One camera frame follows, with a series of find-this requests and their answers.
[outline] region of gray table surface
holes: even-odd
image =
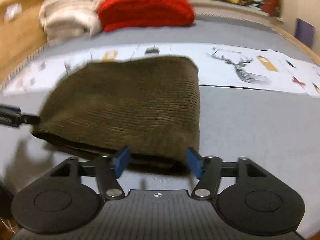
[[[92,40],[76,39],[47,49],[41,57],[111,44],[149,42],[212,42],[254,49],[273,49],[310,61],[276,33],[220,21],[196,21],[188,28],[128,28],[101,34]],[[0,103],[20,106],[36,114],[48,93],[0,96]],[[320,228],[318,131],[320,100],[308,95],[271,91],[200,87],[200,154],[224,161],[247,156],[295,189],[304,199],[306,213],[298,232],[308,237]],[[45,141],[30,135],[30,127],[0,127],[0,178],[18,192],[49,169],[68,158]],[[188,189],[193,177],[168,177],[126,171],[119,179],[123,189]],[[220,190],[233,178],[222,179]],[[93,178],[83,183],[97,190]]]

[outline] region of circular black cover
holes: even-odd
[[[217,199],[223,220],[240,231],[260,236],[296,230],[305,210],[300,195],[289,187],[261,184],[236,183],[223,190]]]
[[[88,223],[100,207],[89,187],[63,177],[52,177],[18,193],[12,214],[22,227],[38,234],[70,231]]]

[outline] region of folded brown fabric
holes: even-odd
[[[93,155],[133,153],[184,163],[199,149],[198,69],[186,57],[89,63],[62,80],[32,134]]]

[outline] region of gray ribbed plate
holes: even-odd
[[[223,222],[209,202],[194,200],[185,190],[131,190],[125,199],[107,202],[99,215],[80,229],[55,236],[22,229],[12,239],[301,240],[294,232],[269,237],[240,232]]]

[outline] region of deer illustration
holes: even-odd
[[[240,61],[238,63],[234,63],[232,62],[231,59],[225,58],[224,55],[222,55],[221,57],[216,56],[216,53],[220,50],[217,48],[212,48],[213,51],[215,51],[213,54],[209,54],[210,57],[214,58],[214,59],[219,59],[219,60],[223,60],[225,63],[233,65],[233,67],[235,68],[235,71],[238,75],[238,77],[240,78],[240,80],[247,82],[247,83],[251,83],[251,84],[268,84],[270,83],[270,80],[265,77],[265,76],[260,76],[260,75],[255,75],[252,73],[249,73],[247,71],[244,70],[244,67],[248,64],[253,62],[253,58],[249,59],[246,57],[246,59],[240,59]]]

